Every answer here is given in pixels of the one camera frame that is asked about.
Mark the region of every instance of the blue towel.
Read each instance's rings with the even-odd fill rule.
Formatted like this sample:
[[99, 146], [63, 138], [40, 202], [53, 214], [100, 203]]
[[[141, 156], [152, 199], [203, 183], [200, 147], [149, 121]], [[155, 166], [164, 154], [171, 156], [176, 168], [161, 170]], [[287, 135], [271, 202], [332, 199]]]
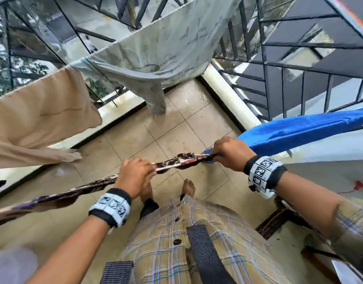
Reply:
[[363, 109], [326, 114], [302, 115], [273, 120], [242, 133], [243, 140], [256, 153], [271, 156], [363, 125]]

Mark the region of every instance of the foot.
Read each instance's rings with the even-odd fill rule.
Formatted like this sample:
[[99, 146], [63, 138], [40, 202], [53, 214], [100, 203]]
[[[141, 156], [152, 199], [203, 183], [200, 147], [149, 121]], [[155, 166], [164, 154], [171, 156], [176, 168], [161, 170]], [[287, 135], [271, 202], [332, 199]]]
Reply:
[[149, 183], [149, 185], [142, 190], [140, 197], [143, 204], [145, 204], [146, 200], [149, 198], [153, 198], [153, 188], [151, 183]]
[[184, 179], [183, 189], [181, 190], [182, 194], [188, 194], [189, 196], [193, 197], [195, 195], [195, 185], [191, 180], [188, 178]]

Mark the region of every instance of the orange cloth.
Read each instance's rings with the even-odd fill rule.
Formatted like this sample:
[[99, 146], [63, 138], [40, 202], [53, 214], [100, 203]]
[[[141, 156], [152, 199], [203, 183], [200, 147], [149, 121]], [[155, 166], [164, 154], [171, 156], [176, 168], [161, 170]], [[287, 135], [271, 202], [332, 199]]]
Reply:
[[78, 152], [47, 146], [102, 123], [80, 72], [62, 68], [0, 97], [0, 168], [70, 162]]

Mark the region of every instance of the sleeve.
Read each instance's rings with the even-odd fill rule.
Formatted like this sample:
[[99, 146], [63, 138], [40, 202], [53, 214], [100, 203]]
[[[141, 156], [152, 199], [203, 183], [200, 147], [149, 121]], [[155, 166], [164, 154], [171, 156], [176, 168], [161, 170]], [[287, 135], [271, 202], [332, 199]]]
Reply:
[[331, 246], [363, 274], [363, 205], [343, 201], [336, 209]]

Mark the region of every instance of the balcony floor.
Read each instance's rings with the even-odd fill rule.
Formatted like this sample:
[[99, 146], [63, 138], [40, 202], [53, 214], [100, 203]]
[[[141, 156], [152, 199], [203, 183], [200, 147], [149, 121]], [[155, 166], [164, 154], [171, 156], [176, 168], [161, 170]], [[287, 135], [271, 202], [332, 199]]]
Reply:
[[[197, 81], [189, 81], [167, 93], [167, 112], [152, 116], [147, 108], [133, 114], [80, 149], [83, 159], [54, 166], [0, 200], [0, 207], [28, 201], [36, 196], [59, 193], [119, 171], [124, 159], [139, 156], [160, 162], [181, 152], [203, 152], [225, 135], [236, 137], [238, 129]], [[247, 177], [220, 164], [199, 164], [187, 170], [172, 169], [152, 180], [154, 199], [159, 205], [180, 195], [183, 179], [191, 179], [196, 197], [225, 205], [239, 213], [254, 228], [274, 210], [247, 187]], [[0, 250], [27, 245], [39, 264], [86, 218], [89, 207], [104, 191], [80, 196], [75, 204], [57, 210], [26, 215], [0, 226]], [[115, 229], [102, 243], [84, 280], [99, 283], [107, 261], [116, 260], [139, 219], [142, 204], [133, 201], [125, 226]], [[292, 223], [271, 239], [280, 261], [298, 283], [325, 283], [326, 279], [300, 256], [307, 230]]]

